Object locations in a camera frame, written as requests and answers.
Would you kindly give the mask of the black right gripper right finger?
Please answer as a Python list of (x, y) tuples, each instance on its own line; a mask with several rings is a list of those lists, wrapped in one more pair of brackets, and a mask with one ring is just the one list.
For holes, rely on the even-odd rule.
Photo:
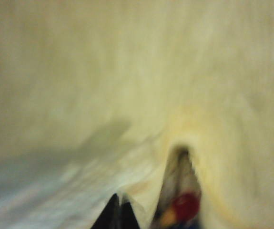
[(122, 204), (122, 229), (140, 229), (130, 202)]

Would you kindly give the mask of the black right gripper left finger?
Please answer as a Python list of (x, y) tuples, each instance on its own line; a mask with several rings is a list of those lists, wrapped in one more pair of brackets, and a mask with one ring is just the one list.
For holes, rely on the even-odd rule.
[(115, 193), (92, 225), (91, 229), (116, 229), (120, 209), (119, 196)]

